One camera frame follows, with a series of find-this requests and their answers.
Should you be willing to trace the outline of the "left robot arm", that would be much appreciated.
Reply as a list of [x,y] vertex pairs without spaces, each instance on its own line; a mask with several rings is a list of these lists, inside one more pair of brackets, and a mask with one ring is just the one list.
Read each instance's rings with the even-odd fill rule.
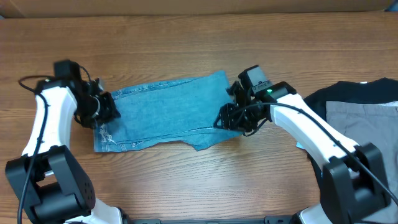
[[84,67],[71,60],[39,76],[31,92],[37,111],[20,158],[6,164],[6,177],[19,200],[17,221],[32,223],[130,223],[121,208],[96,198],[93,184],[70,152],[72,121],[95,129],[120,118],[99,78],[83,80]]

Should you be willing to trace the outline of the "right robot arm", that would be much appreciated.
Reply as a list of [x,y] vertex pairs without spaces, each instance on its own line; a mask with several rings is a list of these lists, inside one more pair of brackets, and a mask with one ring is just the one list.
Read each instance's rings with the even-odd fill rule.
[[333,129],[288,83],[273,84],[254,65],[239,74],[227,93],[233,102],[220,108],[215,128],[248,137],[273,122],[303,146],[318,172],[319,204],[291,216],[267,217],[265,223],[367,223],[369,216],[397,202],[381,151]]

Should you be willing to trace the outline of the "light blue denim jeans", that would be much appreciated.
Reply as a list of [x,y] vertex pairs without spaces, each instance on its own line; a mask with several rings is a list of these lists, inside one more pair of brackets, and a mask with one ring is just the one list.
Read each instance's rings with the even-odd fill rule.
[[95,152],[140,151],[158,143],[182,141],[207,149],[241,135],[214,128],[220,108],[231,102],[224,71],[179,80],[129,86],[112,92],[120,118],[94,131]]

